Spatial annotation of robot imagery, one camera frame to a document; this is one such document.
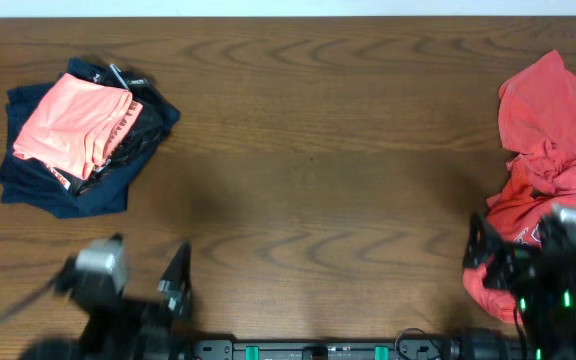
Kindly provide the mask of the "pink t-shirt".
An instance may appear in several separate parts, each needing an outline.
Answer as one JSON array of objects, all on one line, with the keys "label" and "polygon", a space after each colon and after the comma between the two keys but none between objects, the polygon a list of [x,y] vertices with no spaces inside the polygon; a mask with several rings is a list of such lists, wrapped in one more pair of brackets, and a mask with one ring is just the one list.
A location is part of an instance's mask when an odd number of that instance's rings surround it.
[{"label": "pink t-shirt", "polygon": [[13,155],[86,180],[107,163],[142,109],[126,89],[65,74],[23,125]]}]

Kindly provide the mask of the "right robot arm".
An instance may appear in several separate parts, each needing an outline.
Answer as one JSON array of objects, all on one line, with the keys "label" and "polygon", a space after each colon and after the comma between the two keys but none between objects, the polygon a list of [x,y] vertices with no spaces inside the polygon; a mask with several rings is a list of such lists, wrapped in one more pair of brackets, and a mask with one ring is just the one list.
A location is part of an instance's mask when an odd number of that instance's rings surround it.
[{"label": "right robot arm", "polygon": [[506,292],[521,320],[521,356],[576,359],[576,209],[556,207],[538,224],[540,246],[510,243],[474,213],[463,267],[482,267],[486,290]]}]

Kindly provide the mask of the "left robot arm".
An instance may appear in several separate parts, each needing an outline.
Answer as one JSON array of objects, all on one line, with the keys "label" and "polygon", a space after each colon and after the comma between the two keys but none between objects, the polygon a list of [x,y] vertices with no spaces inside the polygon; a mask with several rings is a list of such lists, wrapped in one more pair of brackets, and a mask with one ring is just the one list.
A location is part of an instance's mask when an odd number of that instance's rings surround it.
[{"label": "left robot arm", "polygon": [[184,243],[159,280],[162,298],[132,298],[124,294],[128,267],[122,237],[93,241],[69,257],[54,280],[55,292],[88,315],[80,337],[41,340],[19,359],[192,359],[192,342],[172,330],[174,322],[192,320],[190,269],[191,246]]}]

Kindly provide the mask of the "red printed t-shirt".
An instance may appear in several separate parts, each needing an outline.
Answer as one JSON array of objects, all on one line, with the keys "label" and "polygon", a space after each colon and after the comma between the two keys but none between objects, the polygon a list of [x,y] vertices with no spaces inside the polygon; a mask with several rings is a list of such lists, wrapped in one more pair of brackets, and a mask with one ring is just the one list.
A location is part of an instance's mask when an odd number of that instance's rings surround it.
[{"label": "red printed t-shirt", "polygon": [[576,75],[552,50],[505,81],[498,128],[509,179],[488,198],[502,240],[540,246],[539,220],[554,205],[576,208]]}]

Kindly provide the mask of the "navy folded shirt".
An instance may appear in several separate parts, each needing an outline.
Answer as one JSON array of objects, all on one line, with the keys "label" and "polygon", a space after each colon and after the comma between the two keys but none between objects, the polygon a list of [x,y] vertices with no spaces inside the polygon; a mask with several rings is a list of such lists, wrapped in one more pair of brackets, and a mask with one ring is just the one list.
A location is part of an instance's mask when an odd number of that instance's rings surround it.
[{"label": "navy folded shirt", "polygon": [[0,165],[1,202],[26,203],[49,212],[57,218],[82,218],[120,213],[127,209],[128,190],[152,155],[143,162],[140,171],[123,170],[132,179],[125,190],[112,190],[109,185],[76,197],[67,191],[67,181],[57,172],[36,159],[22,160],[13,155],[13,143],[22,126],[37,108],[41,98],[52,87],[50,83],[21,86],[7,91],[7,144]]}]

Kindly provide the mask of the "black printed folded shirt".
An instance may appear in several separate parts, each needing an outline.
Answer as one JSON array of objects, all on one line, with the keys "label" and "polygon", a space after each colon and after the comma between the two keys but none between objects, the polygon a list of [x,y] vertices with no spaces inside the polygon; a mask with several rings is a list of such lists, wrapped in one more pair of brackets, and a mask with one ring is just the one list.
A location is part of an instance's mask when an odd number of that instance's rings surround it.
[{"label": "black printed folded shirt", "polygon": [[93,65],[78,58],[69,60],[67,72],[79,79],[100,85],[123,87],[133,94],[133,100],[142,105],[135,122],[110,154],[101,168],[92,172],[86,180],[59,170],[67,181],[67,191],[82,197],[104,185],[112,190],[125,190],[132,181],[123,176],[123,170],[140,171],[143,162],[166,139],[181,113],[170,104],[144,74],[130,70],[122,71],[116,65],[106,67]]}]

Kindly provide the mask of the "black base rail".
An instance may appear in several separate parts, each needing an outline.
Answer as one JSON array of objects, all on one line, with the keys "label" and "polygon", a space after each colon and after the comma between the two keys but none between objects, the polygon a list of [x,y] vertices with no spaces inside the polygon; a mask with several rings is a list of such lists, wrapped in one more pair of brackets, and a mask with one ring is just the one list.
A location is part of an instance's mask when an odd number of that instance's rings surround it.
[{"label": "black base rail", "polygon": [[202,340],[197,360],[453,360],[521,359],[517,341],[407,335],[382,342],[287,342]]}]

